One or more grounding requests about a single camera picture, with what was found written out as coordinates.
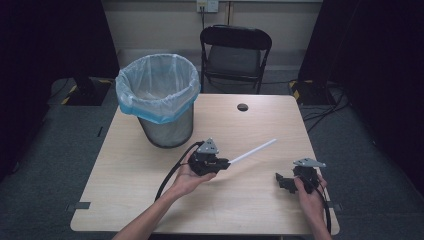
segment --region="blue plastic trash bag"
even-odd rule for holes
[[[156,124],[173,122],[196,100],[199,75],[184,57],[149,55],[119,71],[116,92],[123,113]]]

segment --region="table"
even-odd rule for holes
[[[247,104],[248,110],[239,111],[240,103]],[[155,233],[311,233],[297,196],[280,189],[275,180],[276,172],[293,176],[293,161],[315,159],[295,99],[230,94],[200,94],[194,104],[193,135],[173,149],[153,146],[138,119],[118,108],[80,200],[91,205],[75,211],[71,228],[119,231],[153,203],[160,184],[184,151],[210,137],[219,149],[218,157],[230,160],[271,139],[277,141],[179,199]],[[337,234],[339,225],[332,209],[331,216],[332,233]]]

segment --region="chair backrest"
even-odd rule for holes
[[[270,50],[271,37],[256,28],[214,25],[203,29],[200,34],[202,48],[205,44],[232,48]]]

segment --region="gray carpet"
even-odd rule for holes
[[[262,94],[289,94],[297,71],[267,71]],[[63,106],[74,85],[58,80],[50,111],[20,162],[0,183],[0,239],[110,239],[114,233],[77,233],[65,209],[78,202],[117,108],[114,87],[100,107]],[[251,85],[207,84],[208,93],[251,94]],[[337,99],[341,90],[333,89]],[[343,98],[342,104],[348,101]],[[326,106],[302,106],[305,118]],[[305,122],[307,129],[318,118]],[[361,119],[350,108],[328,115],[310,132],[317,159],[327,164],[341,231],[334,239],[424,239],[424,201],[408,178],[373,145]],[[155,239],[273,239],[270,237],[154,236]],[[310,239],[308,236],[289,239]]]

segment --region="black chair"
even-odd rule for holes
[[[253,82],[253,88],[258,85],[256,94],[259,94],[272,46],[271,37],[267,33],[255,28],[214,25],[201,32],[200,42],[202,93],[206,76],[209,83],[211,78]],[[207,46],[211,46],[209,55],[206,54]]]

